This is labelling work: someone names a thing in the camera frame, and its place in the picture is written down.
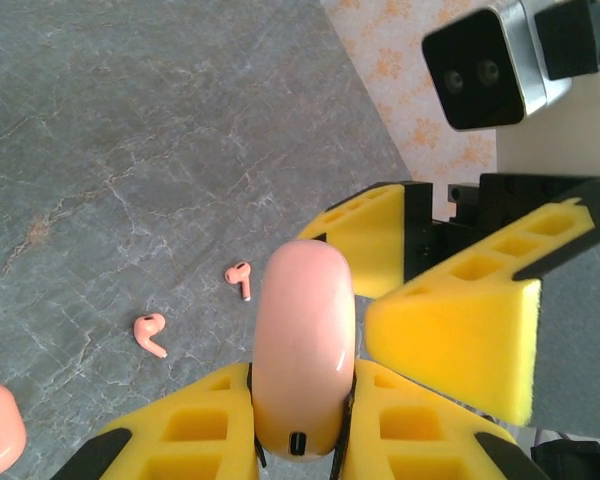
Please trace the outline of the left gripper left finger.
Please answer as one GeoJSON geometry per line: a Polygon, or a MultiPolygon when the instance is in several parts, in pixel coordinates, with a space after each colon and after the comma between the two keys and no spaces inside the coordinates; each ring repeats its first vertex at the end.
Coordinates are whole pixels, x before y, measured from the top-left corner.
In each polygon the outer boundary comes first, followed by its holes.
{"type": "Polygon", "coordinates": [[[250,365],[235,363],[104,426],[56,479],[257,479],[250,365]]]}

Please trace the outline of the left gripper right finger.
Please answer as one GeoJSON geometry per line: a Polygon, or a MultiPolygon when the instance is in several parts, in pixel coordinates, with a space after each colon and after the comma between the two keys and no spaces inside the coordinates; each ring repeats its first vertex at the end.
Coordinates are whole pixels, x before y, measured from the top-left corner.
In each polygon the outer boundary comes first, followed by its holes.
{"type": "Polygon", "coordinates": [[[503,427],[370,360],[356,388],[343,479],[545,479],[503,427]]]}

